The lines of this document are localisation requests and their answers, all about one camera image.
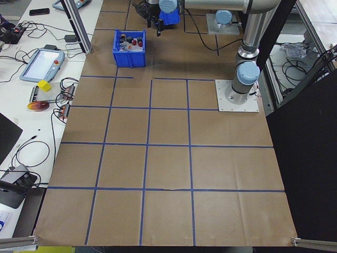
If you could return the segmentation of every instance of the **metal base plate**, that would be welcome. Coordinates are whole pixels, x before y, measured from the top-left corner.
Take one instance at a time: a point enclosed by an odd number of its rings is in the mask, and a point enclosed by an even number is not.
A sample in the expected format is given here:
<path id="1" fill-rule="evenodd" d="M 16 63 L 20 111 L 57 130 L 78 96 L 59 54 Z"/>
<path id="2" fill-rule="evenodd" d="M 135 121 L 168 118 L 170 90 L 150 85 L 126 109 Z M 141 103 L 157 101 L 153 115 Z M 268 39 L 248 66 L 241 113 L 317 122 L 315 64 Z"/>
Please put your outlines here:
<path id="1" fill-rule="evenodd" d="M 225 97 L 225 91 L 232 85 L 232 80 L 215 80 L 217 104 L 220 112 L 259 112 L 255 95 L 248 96 L 244 104 L 233 104 Z"/>
<path id="2" fill-rule="evenodd" d="M 215 14 L 207 13 L 206 19 L 209 34 L 230 34 L 230 35 L 240 34 L 240 30 L 237 24 L 221 25 L 219 27 L 215 22 Z M 236 22 L 235 15 L 233 15 L 232 21 Z"/>

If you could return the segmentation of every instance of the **grid line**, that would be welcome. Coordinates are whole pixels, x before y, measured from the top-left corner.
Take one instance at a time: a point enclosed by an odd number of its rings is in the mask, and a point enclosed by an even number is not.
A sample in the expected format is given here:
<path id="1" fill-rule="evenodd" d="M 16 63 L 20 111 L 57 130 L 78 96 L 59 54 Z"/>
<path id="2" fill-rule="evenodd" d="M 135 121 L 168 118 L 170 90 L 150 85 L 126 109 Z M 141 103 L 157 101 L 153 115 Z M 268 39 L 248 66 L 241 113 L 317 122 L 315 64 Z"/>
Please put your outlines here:
<path id="1" fill-rule="evenodd" d="M 129 145 L 129 146 L 148 146 L 148 147 L 189 147 L 184 144 L 147 144 L 147 143 L 114 143 L 114 142 L 78 142 L 78 141 L 63 141 L 61 144 L 73 145 Z M 243 146 L 243 145 L 198 145 L 191 144 L 192 148 L 221 148 L 221 149 L 273 149 L 273 146 Z"/>
<path id="2" fill-rule="evenodd" d="M 190 108 L 189 82 L 186 80 L 187 109 Z M 196 246 L 195 239 L 195 217 L 194 217 L 194 194 L 193 194 L 193 167 L 192 167 L 192 142 L 191 142 L 191 119 L 190 111 L 187 110 L 187 123 L 189 127 L 189 157 L 190 157 L 190 177 L 191 177 L 191 204 L 192 204 L 192 233 L 193 246 Z"/>
<path id="3" fill-rule="evenodd" d="M 146 169 L 147 169 L 148 143 L 149 143 L 149 140 L 150 140 L 150 127 L 151 127 L 152 85 L 153 85 L 153 80 L 151 80 L 151 82 L 150 82 L 150 100 L 148 102 L 149 110 L 148 110 L 148 119 L 147 119 L 147 136 L 146 136 L 146 150 L 145 150 L 144 177 L 143 177 L 142 212 L 141 212 L 141 225 L 140 225 L 140 234 L 139 234 L 139 245 L 140 246 L 142 245 L 142 240 L 143 240 Z"/>
<path id="4" fill-rule="evenodd" d="M 110 106 L 112 106 L 112 102 L 114 100 L 116 82 L 117 82 L 117 79 L 115 78 L 114 86 L 113 86 L 113 91 L 112 91 L 112 95 L 111 95 L 111 100 L 110 100 Z M 111 111 L 112 111 L 112 108 L 109 109 L 108 117 L 107 117 L 107 120 L 106 120 L 106 128 L 105 128 L 104 139 L 103 139 L 103 143 L 102 143 L 102 151 L 101 151 L 100 162 L 98 164 L 98 170 L 97 170 L 97 175 L 96 175 L 95 188 L 97 188 L 97 186 L 98 186 L 98 180 L 100 178 L 102 160 L 103 160 L 104 149 L 105 149 L 105 141 L 106 141 L 107 132 L 108 132 L 108 128 L 109 128 Z M 94 206 L 95 206 L 95 200 L 96 200 L 96 193 L 97 193 L 97 189 L 94 189 L 93 200 L 92 200 L 92 204 L 91 204 L 90 216 L 89 216 L 89 221 L 88 221 L 88 228 L 87 228 L 87 232 L 86 232 L 86 237 L 85 237 L 84 245 L 87 245 L 88 244 L 88 240 L 89 240 L 91 222 L 92 222 L 92 218 L 93 218 L 93 212 L 94 212 Z"/>
<path id="5" fill-rule="evenodd" d="M 135 109 L 135 110 L 174 110 L 174 111 L 219 111 L 218 109 L 203 108 L 167 108 L 167 107 L 133 107 L 133 106 L 108 106 L 108 105 L 72 105 L 77 108 L 114 108 L 114 109 Z"/>
<path id="6" fill-rule="evenodd" d="M 129 0 L 129 2 L 128 2 L 128 8 L 127 8 L 127 13 L 126 13 L 126 19 L 125 19 L 124 30 L 126 30 L 127 19 L 128 19 L 128 15 L 129 15 L 129 12 L 130 12 L 130 5 L 131 5 L 131 0 Z"/>
<path id="7" fill-rule="evenodd" d="M 179 192 L 269 192 L 285 193 L 285 190 L 267 189 L 161 189 L 161 188 L 123 188 L 123 187 L 69 187 L 48 186 L 51 190 L 102 190 L 102 191 L 179 191 Z"/>
<path id="8" fill-rule="evenodd" d="M 113 75 L 81 75 L 81 77 L 99 77 L 99 78 L 126 78 L 126 79 L 133 79 L 132 76 L 113 76 Z"/>
<path id="9" fill-rule="evenodd" d="M 116 13 L 126 13 L 126 12 L 123 12 L 123 11 L 100 11 L 100 12 L 116 12 Z"/>

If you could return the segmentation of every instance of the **blue component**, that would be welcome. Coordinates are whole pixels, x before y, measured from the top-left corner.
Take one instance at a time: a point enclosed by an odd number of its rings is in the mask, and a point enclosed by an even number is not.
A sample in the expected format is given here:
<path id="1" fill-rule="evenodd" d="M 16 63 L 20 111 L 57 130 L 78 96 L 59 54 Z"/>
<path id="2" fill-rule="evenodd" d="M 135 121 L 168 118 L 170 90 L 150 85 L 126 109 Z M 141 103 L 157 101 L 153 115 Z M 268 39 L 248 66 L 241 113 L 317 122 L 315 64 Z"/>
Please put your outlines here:
<path id="1" fill-rule="evenodd" d="M 180 22 L 180 16 L 178 9 L 175 9 L 172 13 L 160 12 L 159 18 L 164 20 L 164 25 L 174 25 Z"/>
<path id="2" fill-rule="evenodd" d="M 159 7 L 164 13 L 172 13 L 177 9 L 177 0 L 159 0 Z"/>
<path id="3" fill-rule="evenodd" d="M 255 62 L 244 62 L 237 70 L 237 79 L 244 85 L 254 84 L 260 75 L 260 69 Z"/>
<path id="4" fill-rule="evenodd" d="M 121 35 L 125 34 L 126 37 L 132 38 L 143 38 L 143 50 L 142 51 L 120 51 L 120 38 Z M 145 67 L 146 58 L 145 58 L 145 35 L 146 31 L 120 31 L 115 30 L 115 39 L 112 47 L 112 53 L 114 55 L 116 65 L 118 67 Z"/>
<path id="5" fill-rule="evenodd" d="M 215 13 L 215 20 L 218 24 L 227 25 L 231 23 L 232 16 L 230 11 L 219 10 Z"/>

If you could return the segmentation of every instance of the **yellow sponge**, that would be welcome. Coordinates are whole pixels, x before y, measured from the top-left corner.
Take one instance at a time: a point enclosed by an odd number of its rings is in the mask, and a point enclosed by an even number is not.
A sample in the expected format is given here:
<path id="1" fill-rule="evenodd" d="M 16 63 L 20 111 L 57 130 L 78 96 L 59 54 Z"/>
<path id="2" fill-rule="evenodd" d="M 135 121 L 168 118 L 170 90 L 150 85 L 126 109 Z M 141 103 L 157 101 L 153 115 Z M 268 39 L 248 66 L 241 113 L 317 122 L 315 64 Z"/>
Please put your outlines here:
<path id="1" fill-rule="evenodd" d="M 52 88 L 52 86 L 45 80 L 39 81 L 37 83 L 37 86 L 45 92 L 49 91 Z"/>

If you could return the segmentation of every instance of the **blue bin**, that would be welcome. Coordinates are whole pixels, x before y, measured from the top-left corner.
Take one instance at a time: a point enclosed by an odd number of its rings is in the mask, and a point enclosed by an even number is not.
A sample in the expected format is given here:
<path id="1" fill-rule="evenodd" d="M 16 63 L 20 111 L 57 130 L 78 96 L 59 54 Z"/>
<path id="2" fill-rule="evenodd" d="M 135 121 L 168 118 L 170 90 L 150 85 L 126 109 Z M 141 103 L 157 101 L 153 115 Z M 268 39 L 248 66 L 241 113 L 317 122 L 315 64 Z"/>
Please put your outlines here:
<path id="1" fill-rule="evenodd" d="M 121 34 L 125 34 L 126 37 L 142 37 L 143 38 L 143 50 L 142 51 L 120 51 L 120 37 Z M 145 34 L 146 31 L 120 31 L 115 30 L 115 39 L 112 48 L 112 53 L 114 55 L 116 65 L 118 67 L 145 67 Z"/>

